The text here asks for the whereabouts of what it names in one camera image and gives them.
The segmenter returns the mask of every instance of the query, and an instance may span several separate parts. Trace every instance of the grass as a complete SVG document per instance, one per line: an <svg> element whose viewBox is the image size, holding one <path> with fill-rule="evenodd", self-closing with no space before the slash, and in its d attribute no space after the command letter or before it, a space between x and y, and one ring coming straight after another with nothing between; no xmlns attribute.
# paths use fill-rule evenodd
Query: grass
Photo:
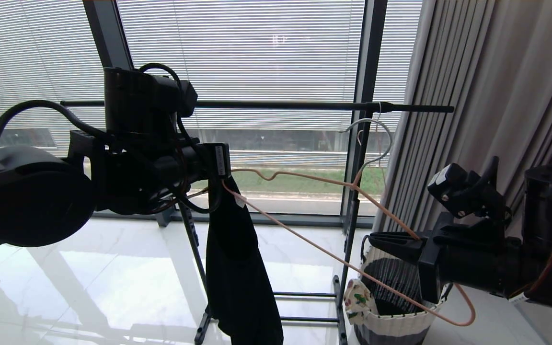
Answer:
<svg viewBox="0 0 552 345"><path fill-rule="evenodd" d="M269 177L277 169L259 168L263 175ZM342 170L313 170L313 169L289 169L294 173L302 173L332 179L344 180L344 169ZM381 168L366 168L361 179L361 188L371 195L380 195L385 188L383 183L384 170ZM246 192L294 192L305 194L340 194L342 186L322 183L304 179L303 177L291 175L279 175L273 181L265 181L253 172L239 171L234 173L234 179L240 190ZM203 188L206 182L193 184L193 188Z"/></svg>

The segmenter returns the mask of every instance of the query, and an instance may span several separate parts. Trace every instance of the floor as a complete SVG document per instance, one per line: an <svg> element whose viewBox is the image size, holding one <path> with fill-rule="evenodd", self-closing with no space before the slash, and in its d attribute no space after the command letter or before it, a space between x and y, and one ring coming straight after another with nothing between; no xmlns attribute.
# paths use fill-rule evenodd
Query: floor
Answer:
<svg viewBox="0 0 552 345"><path fill-rule="evenodd" d="M298 229L342 253L335 229ZM197 232L206 244L207 224ZM278 227L258 227L259 247L274 290L331 292L341 274L335 260ZM352 260L358 265L356 236ZM205 247L200 249L202 255ZM469 327L436 320L425 339L434 344L543 344L506 300L467 289L477 308ZM206 296L181 223L94 218L65 241L40 248L0 245L0 345L192 344ZM333 303L279 299L282 316L335 316ZM457 292L442 310L464 321ZM285 344L336 345L337 328L284 324ZM348 327L349 344L357 340ZM227 345L213 322L206 345Z"/></svg>

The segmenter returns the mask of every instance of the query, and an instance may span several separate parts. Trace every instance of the black garment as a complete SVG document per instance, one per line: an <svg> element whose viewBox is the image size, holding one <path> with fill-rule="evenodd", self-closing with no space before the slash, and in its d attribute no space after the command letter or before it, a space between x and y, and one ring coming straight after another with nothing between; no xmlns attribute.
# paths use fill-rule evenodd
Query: black garment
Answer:
<svg viewBox="0 0 552 345"><path fill-rule="evenodd" d="M233 178L226 181L239 192ZM212 192L208 195L213 203ZM246 205L223 191L206 244L208 305L232 345L282 345L282 324Z"/></svg>

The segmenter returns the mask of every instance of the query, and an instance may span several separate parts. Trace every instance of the black clothing rack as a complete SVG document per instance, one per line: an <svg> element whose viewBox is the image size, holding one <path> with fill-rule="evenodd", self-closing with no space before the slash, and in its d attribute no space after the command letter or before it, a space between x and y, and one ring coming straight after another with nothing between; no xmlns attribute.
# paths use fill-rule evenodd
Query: black clothing rack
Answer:
<svg viewBox="0 0 552 345"><path fill-rule="evenodd" d="M65 107L103 107L103 101L61 101L61 105ZM349 103L349 102L278 102L278 101L197 101L195 105L197 108L234 108L234 109L288 109L288 110L338 110L338 111L362 111L361 118L372 118L374 112L392 112L392 111L405 111L405 112L453 112L454 107L442 106L442 105L403 105L392 104L389 102L370 102L370 103ZM364 135L362 135L360 148L361 160L365 157L366 148L368 146L368 124L359 124L359 128L364 129ZM357 171L353 171L352 176L357 175ZM346 239L344 241L344 260L350 262L351 251L353 249L353 240L355 238L355 228L357 227L357 216L359 214L359 192L356 190L351 191L352 201L348 205L348 212L345 221L344 232ZM193 215L191 210L178 203L178 210L180 210L180 216L186 229L186 235L191 243L191 249L193 250L193 257L195 258L195 264L199 271L199 276L206 290L206 271L204 265L201 262L201 256L199 254L199 238L195 231L195 222L193 221ZM156 215L156 220L160 227L166 227L169 221L172 219L172 214L176 210L173 208L167 209ZM348 266L342 265L342 274L334 275L332 279L333 293L313 293L313 292L274 292L276 297L310 297L310 298L322 298L326 301L332 300L335 303L336 317L297 317L297 316L281 316L281 321L290 322L315 322L315 323L335 323L338 327L338 339L340 345L347 345L348 339L346 338L346 318L344 316L344 309L342 308L342 299L344 296L344 290L346 287L346 278L348 275ZM206 306L202 320L197 328L197 334L195 334L195 345L201 345L204 342L206 331L212 316L210 314L210 306Z"/></svg>

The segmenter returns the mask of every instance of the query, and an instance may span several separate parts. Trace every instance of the curtain fold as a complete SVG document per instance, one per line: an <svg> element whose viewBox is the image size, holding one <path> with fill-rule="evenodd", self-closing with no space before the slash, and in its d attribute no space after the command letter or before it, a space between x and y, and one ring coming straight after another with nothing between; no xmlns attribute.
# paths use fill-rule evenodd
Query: curtain fold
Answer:
<svg viewBox="0 0 552 345"><path fill-rule="evenodd" d="M443 209L426 190L451 162L482 170L500 157L497 188L516 211L523 172L552 163L552 1L423 4L406 102L453 114L404 114L382 202L412 229ZM399 231L376 217L374 231Z"/></svg>

